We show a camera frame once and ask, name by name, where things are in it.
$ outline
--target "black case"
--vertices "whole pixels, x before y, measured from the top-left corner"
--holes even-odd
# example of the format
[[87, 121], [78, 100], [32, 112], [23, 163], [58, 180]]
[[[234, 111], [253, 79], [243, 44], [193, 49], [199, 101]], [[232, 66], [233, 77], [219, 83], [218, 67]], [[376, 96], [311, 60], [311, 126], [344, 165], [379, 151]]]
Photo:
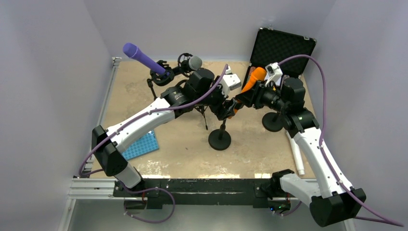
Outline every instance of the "black case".
[[[242, 88], [246, 84], [251, 67], [265, 68], [270, 63], [280, 62], [296, 54], [311, 55], [315, 46], [316, 39], [314, 38], [261, 27], [255, 39]], [[298, 77], [305, 70], [307, 62], [307, 58], [298, 58], [282, 64], [280, 68], [284, 75]]]

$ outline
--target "gray floor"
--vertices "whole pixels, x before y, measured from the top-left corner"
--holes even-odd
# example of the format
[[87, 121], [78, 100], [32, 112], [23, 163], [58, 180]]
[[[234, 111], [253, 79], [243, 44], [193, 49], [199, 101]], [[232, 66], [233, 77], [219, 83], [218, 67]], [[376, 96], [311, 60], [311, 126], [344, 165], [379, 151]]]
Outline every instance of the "gray floor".
[[[162, 219], [171, 206], [163, 210], [144, 210], [138, 216]], [[161, 224], [147, 224], [123, 215], [123, 201], [79, 201], [75, 206], [70, 231], [344, 231], [343, 223], [325, 228], [312, 219], [308, 208], [302, 205], [298, 211], [281, 219], [272, 216], [268, 209], [251, 206], [198, 206], [178, 205], [172, 218]]]

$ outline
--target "gray wall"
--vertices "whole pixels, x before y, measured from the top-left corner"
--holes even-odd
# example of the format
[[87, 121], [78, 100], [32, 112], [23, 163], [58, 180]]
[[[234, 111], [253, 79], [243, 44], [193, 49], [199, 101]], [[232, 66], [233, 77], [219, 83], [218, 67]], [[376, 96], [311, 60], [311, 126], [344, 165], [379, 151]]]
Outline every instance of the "gray wall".
[[153, 59], [190, 52], [202, 59], [249, 60], [257, 29], [313, 37], [335, 0], [84, 0], [112, 56], [133, 42]]
[[[165, 218], [171, 210], [134, 210], [134, 214], [145, 219]], [[81, 201], [77, 203], [70, 231], [341, 231], [342, 223], [321, 228], [314, 221], [305, 205], [283, 219], [272, 216], [268, 209], [253, 209], [251, 206], [192, 206], [178, 205], [173, 217], [161, 224], [147, 224], [123, 215], [122, 201]]]
[[56, 230], [111, 58], [82, 0], [0, 0], [0, 230]]
[[[314, 56], [327, 76], [326, 141], [367, 204], [408, 225], [408, 1], [337, 1]], [[321, 77], [306, 69], [321, 122]], [[369, 216], [364, 209], [359, 215]], [[356, 221], [357, 230], [402, 230]]]

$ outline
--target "beige tabletop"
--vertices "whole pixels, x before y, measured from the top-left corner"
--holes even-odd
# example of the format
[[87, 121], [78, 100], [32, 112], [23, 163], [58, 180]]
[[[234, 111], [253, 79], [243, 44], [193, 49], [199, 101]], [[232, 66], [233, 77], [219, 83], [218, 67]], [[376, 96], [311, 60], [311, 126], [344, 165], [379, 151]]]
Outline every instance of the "beige tabletop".
[[[216, 76], [221, 74], [225, 63], [232, 68], [241, 81], [244, 80], [248, 62], [204, 62], [203, 67]], [[115, 125], [152, 103], [153, 96], [146, 84], [149, 69], [139, 62], [122, 61], [113, 85], [112, 95], [102, 126]], [[154, 86], [157, 95], [174, 86], [183, 76], [164, 87]], [[235, 96], [241, 89], [232, 91]], [[308, 92], [305, 107], [313, 111]], [[204, 118], [197, 111], [183, 114], [176, 120], [155, 128], [159, 150], [137, 157], [129, 162], [145, 178], [269, 178], [273, 172], [291, 169], [296, 172], [289, 140], [284, 129], [273, 133], [264, 129], [262, 116], [270, 112], [268, 108], [255, 110], [244, 107], [237, 115], [227, 120], [231, 135], [231, 146], [224, 151], [216, 151], [208, 144], [208, 135], [219, 128], [221, 121], [207, 110]], [[302, 154], [306, 174], [303, 178], [314, 178], [305, 156]], [[93, 170], [100, 165], [94, 162]], [[93, 178], [106, 178], [99, 172]]]

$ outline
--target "microphone clip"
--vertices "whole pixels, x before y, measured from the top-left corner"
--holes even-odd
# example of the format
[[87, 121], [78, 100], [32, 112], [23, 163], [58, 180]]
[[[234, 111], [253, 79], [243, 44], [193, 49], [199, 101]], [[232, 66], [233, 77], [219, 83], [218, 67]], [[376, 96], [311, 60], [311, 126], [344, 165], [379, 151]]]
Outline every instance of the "microphone clip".
[[167, 61], [159, 60], [157, 61], [157, 64], [159, 64], [166, 71], [162, 75], [159, 75], [151, 70], [150, 76], [152, 77], [153, 82], [157, 86], [165, 86], [174, 80], [174, 72], [171, 69], [171, 67], [167, 64]]

